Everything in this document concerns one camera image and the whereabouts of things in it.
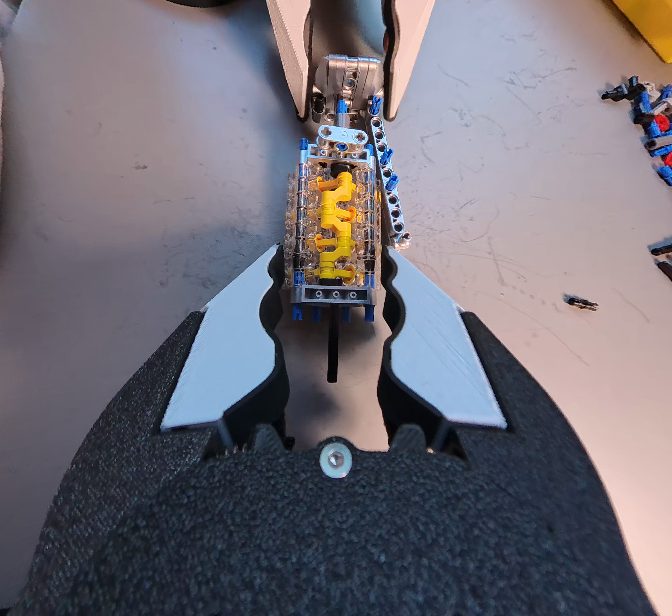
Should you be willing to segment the grey beam with motor block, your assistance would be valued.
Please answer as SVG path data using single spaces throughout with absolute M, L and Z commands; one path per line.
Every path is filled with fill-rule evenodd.
M 362 153 L 337 150 L 338 143 L 365 149 L 374 160 L 381 199 L 382 233 L 385 245 L 401 251 L 411 242 L 398 191 L 399 177 L 392 166 L 392 149 L 382 118 L 382 63 L 373 57 L 330 55 L 318 67 L 311 101 L 311 119 L 319 127 L 319 156 L 357 158 Z

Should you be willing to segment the clear engine block yellow crankshaft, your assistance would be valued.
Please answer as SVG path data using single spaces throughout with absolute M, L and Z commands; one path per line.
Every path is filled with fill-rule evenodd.
M 380 287 L 380 194 L 361 127 L 323 124 L 300 142 L 290 175 L 284 240 L 292 318 L 329 320 L 327 381 L 338 377 L 339 331 L 352 309 L 374 320 Z

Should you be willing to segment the pile of mixed brick parts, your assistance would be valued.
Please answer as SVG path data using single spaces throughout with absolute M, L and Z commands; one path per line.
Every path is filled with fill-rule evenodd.
M 626 100 L 634 125 L 642 129 L 641 141 L 658 177 L 671 186 L 671 85 L 661 88 L 632 76 L 601 93 L 602 100 Z

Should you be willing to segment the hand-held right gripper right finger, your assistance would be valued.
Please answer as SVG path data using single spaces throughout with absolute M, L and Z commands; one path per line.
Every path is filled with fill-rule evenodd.
M 392 247 L 382 262 L 383 317 L 392 333 L 384 342 L 378 402 L 389 442 L 407 424 L 419 426 L 434 449 L 446 448 L 455 427 L 506 430 L 463 310 Z

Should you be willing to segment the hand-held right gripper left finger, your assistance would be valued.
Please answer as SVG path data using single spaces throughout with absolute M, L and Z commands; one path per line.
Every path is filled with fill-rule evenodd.
M 273 245 L 206 303 L 161 431 L 214 427 L 224 445 L 243 445 L 267 423 L 285 437 L 290 386 L 275 334 L 283 261 Z

